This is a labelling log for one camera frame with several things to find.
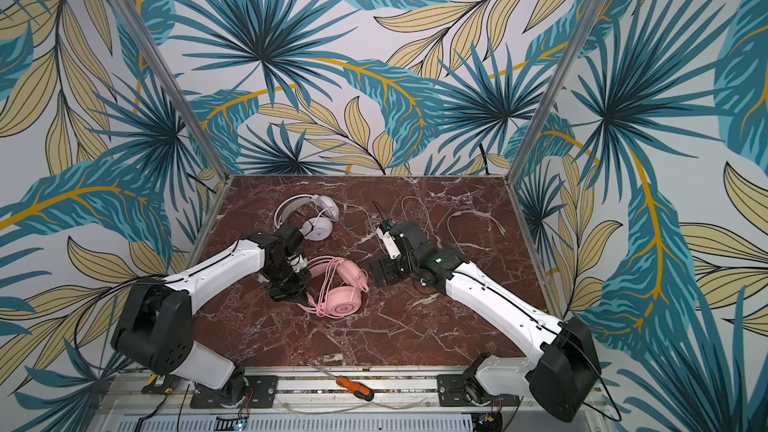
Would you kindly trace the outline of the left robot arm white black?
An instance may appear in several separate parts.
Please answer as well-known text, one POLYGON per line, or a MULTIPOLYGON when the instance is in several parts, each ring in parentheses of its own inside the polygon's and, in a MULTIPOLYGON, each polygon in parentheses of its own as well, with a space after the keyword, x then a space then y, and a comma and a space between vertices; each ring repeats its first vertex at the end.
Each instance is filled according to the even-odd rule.
POLYGON ((199 343, 193 318, 241 279, 260 274, 275 302, 308 303, 310 272, 302 263, 304 235, 290 224, 252 232, 192 268, 165 278, 143 278, 129 288, 111 347, 159 376, 173 375, 215 394, 228 408, 250 395, 244 368, 199 343))

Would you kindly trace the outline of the white headphones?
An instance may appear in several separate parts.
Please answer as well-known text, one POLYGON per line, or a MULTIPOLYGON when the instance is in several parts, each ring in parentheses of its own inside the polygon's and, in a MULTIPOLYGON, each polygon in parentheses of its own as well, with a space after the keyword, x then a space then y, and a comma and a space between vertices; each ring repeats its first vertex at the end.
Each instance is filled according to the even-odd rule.
POLYGON ((320 242, 330 237, 334 224, 340 219, 340 209, 337 203, 329 196, 318 194, 297 194, 288 197, 275 210, 273 225, 279 228, 302 208, 311 206, 314 211, 306 216, 302 215, 303 223, 299 231, 304 238, 313 242, 320 242))

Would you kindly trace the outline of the pink headphones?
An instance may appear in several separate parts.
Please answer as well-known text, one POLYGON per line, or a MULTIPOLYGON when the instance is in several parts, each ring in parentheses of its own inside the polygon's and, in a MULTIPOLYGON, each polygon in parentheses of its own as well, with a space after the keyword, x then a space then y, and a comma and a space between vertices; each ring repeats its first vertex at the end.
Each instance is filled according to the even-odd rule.
POLYGON ((311 278, 321 277, 322 286, 308 304, 298 307, 320 318, 341 320, 355 314, 362 305, 362 294, 369 292, 369 276, 349 259, 319 256, 308 261, 311 278))

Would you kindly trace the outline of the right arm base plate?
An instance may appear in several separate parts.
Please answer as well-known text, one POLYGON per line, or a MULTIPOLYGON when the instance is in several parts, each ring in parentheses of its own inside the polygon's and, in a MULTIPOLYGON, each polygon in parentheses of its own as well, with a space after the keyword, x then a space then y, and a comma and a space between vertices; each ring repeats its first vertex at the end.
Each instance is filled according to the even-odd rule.
POLYGON ((439 374, 437 380, 437 393, 442 407, 483 407, 490 406, 492 402, 502 403, 503 406, 516 406, 521 398, 515 395, 502 394, 492 396, 486 392, 475 379, 465 377, 463 374, 439 374))

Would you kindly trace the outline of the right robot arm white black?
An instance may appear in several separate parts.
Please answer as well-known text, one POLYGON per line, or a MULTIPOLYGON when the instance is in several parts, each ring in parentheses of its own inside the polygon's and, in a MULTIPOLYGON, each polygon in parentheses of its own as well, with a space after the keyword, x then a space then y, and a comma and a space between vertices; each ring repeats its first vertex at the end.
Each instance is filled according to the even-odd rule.
POLYGON ((572 421, 601 377, 589 328, 559 319, 495 282, 462 252, 435 245, 414 221, 376 228, 384 256, 372 261, 377 286, 406 279, 477 313, 509 338, 522 359, 480 355, 461 375, 460 398, 478 406, 496 397, 532 398, 552 417, 572 421))

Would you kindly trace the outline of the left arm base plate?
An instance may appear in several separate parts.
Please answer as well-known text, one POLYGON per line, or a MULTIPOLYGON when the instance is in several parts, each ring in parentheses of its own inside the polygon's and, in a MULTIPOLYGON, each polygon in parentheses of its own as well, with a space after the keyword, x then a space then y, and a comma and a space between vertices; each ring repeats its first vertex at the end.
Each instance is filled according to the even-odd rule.
POLYGON ((192 409, 270 409, 273 406, 278 377, 276 375, 239 375, 222 389, 195 385, 190 400, 192 409))

